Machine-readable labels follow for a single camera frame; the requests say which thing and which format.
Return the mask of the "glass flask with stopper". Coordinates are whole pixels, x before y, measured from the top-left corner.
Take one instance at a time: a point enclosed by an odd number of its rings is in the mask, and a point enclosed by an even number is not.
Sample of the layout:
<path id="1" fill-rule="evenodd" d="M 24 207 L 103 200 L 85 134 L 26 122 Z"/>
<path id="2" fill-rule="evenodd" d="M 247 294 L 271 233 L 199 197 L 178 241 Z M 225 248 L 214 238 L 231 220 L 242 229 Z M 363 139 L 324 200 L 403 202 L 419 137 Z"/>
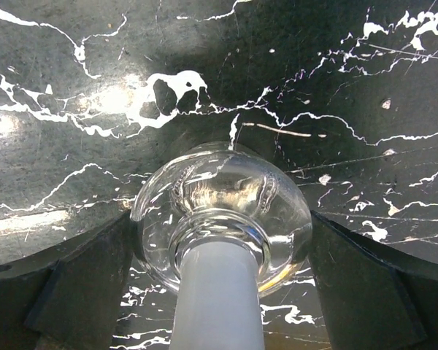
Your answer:
<path id="1" fill-rule="evenodd" d="M 131 209 L 137 258 L 177 296 L 171 349 L 262 349 L 260 299 L 305 261 L 298 186 L 243 146 L 202 144 L 158 169 Z"/>

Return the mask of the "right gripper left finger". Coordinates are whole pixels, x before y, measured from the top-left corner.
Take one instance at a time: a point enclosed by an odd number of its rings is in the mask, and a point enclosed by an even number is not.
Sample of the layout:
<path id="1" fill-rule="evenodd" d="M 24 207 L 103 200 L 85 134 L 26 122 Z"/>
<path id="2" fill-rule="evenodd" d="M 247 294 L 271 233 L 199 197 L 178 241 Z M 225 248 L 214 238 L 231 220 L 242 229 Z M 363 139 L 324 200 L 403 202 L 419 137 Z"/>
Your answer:
<path id="1" fill-rule="evenodd" d="M 131 266 L 124 212 L 0 265 L 0 349 L 108 349 Z"/>

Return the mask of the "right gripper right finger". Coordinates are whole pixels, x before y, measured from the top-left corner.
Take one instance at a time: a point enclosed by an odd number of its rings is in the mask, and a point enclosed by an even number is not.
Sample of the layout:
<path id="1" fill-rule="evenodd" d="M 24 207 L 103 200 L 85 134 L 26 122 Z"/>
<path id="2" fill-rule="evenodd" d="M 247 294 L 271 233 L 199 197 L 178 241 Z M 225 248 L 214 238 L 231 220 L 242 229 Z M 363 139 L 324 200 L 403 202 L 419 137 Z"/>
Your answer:
<path id="1" fill-rule="evenodd" d="M 438 264 L 313 211 L 309 260 L 333 349 L 438 349 Z"/>

